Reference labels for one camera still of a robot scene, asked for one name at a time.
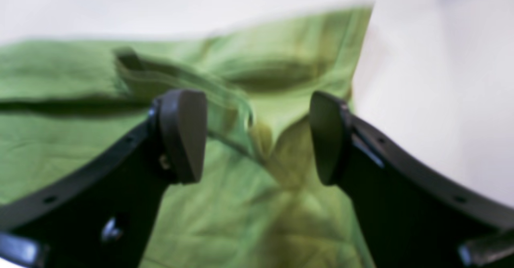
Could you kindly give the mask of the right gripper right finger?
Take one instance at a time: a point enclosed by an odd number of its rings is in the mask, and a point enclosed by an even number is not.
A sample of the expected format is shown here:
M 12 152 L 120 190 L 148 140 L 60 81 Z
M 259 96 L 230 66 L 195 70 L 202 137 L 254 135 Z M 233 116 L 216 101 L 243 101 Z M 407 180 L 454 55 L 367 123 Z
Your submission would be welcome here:
M 310 99 L 316 170 L 352 201 L 378 268 L 512 268 L 511 207 L 434 171 L 325 92 Z

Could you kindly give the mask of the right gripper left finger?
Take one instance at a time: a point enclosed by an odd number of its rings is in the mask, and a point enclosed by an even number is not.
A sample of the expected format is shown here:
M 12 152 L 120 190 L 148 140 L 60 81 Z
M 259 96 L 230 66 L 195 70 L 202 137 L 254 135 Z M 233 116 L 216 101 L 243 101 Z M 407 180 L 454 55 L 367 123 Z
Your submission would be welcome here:
M 174 89 L 72 174 L 1 208 L 1 259 L 17 268 L 137 268 L 171 184 L 200 182 L 204 92 Z

